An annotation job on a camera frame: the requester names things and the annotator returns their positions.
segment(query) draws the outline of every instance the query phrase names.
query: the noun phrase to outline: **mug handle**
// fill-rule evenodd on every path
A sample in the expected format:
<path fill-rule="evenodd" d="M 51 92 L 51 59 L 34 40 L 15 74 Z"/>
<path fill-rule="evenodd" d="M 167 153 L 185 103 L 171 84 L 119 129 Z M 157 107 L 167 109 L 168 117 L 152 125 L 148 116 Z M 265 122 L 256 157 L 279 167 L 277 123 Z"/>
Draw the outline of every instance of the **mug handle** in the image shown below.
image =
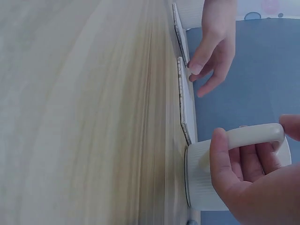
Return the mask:
<path fill-rule="evenodd" d="M 227 131 L 228 148 L 234 149 L 241 146 L 270 142 L 277 153 L 285 140 L 285 132 L 279 123 L 260 124 L 249 127 L 240 127 Z M 200 158 L 200 167 L 210 171 L 209 149 Z"/>

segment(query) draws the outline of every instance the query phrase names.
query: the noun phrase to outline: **small blue object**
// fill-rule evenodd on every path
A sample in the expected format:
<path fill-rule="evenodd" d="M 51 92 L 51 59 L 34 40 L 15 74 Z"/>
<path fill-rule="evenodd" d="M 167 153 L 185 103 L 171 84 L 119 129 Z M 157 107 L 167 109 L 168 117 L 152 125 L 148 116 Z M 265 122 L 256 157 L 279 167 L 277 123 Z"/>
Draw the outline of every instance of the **small blue object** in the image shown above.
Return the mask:
<path fill-rule="evenodd" d="M 261 18 L 262 18 L 262 15 L 260 15 L 258 12 L 250 12 L 245 15 L 244 20 L 255 20 L 255 19 L 261 19 Z"/>
<path fill-rule="evenodd" d="M 187 225 L 198 225 L 198 223 L 196 221 L 194 221 L 194 220 L 189 220 L 187 222 Z"/>

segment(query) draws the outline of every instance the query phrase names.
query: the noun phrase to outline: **finger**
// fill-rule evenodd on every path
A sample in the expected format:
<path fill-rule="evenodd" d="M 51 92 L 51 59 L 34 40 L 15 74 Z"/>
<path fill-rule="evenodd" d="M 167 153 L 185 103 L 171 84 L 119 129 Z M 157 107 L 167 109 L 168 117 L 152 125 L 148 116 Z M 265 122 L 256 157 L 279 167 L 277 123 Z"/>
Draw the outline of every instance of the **finger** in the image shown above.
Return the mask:
<path fill-rule="evenodd" d="M 211 92 L 213 89 L 215 89 L 219 84 L 221 84 L 225 80 L 229 68 L 231 66 L 231 63 L 232 63 L 232 59 L 226 59 L 220 62 L 218 65 L 216 65 L 213 75 L 198 90 L 197 92 L 198 97 L 203 97 L 207 93 Z"/>
<path fill-rule="evenodd" d="M 282 115 L 279 123 L 283 126 L 285 133 L 292 139 L 300 141 L 300 115 Z"/>
<path fill-rule="evenodd" d="M 206 76 L 209 72 L 211 72 L 213 70 L 214 64 L 210 61 L 208 61 L 205 66 L 203 67 L 203 69 L 201 70 L 200 74 L 198 75 L 194 75 L 192 74 L 191 76 L 189 76 L 189 80 L 190 82 L 194 82 L 204 76 Z"/>
<path fill-rule="evenodd" d="M 227 134 L 221 128 L 214 130 L 210 143 L 210 175 L 212 185 L 221 198 L 225 198 L 230 187 L 240 182 L 232 171 Z"/>
<path fill-rule="evenodd" d="M 200 45 L 197 47 L 189 63 L 189 69 L 192 74 L 200 74 L 220 41 L 221 39 L 217 35 L 210 32 L 207 32 L 207 34 L 203 36 Z"/>
<path fill-rule="evenodd" d="M 281 167 L 271 143 L 257 144 L 256 153 L 265 174 L 271 173 Z"/>
<path fill-rule="evenodd" d="M 229 158 L 232 171 L 240 181 L 243 181 L 243 172 L 240 165 L 240 148 L 229 150 Z"/>
<path fill-rule="evenodd" d="M 240 147 L 240 160 L 244 180 L 254 182 L 264 176 L 254 144 Z"/>

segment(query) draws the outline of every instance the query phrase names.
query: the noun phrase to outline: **hand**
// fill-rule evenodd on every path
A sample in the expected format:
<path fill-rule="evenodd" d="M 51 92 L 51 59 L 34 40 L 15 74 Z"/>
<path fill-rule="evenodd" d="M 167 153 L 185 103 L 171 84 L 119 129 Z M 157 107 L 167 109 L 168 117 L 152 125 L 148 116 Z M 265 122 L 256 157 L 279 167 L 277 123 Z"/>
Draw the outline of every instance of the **hand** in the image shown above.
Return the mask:
<path fill-rule="evenodd" d="M 194 82 L 214 71 L 198 90 L 199 97 L 217 87 L 227 76 L 235 55 L 237 0 L 205 0 L 202 14 L 202 41 L 188 64 Z"/>
<path fill-rule="evenodd" d="M 285 132 L 300 141 L 300 115 L 283 115 Z M 269 143 L 228 151 L 217 128 L 210 144 L 212 185 L 230 212 L 245 225 L 300 224 L 300 165 L 281 167 Z"/>

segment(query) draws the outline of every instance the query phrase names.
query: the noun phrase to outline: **wooden surface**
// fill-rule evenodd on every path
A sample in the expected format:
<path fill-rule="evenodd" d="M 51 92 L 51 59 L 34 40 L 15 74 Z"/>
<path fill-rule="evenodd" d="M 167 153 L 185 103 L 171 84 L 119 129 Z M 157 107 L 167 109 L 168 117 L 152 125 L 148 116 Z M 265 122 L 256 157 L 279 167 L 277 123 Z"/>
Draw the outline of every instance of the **wooden surface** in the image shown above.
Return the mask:
<path fill-rule="evenodd" d="M 185 224 L 171 1 L 28 2 L 4 24 L 0 224 Z"/>

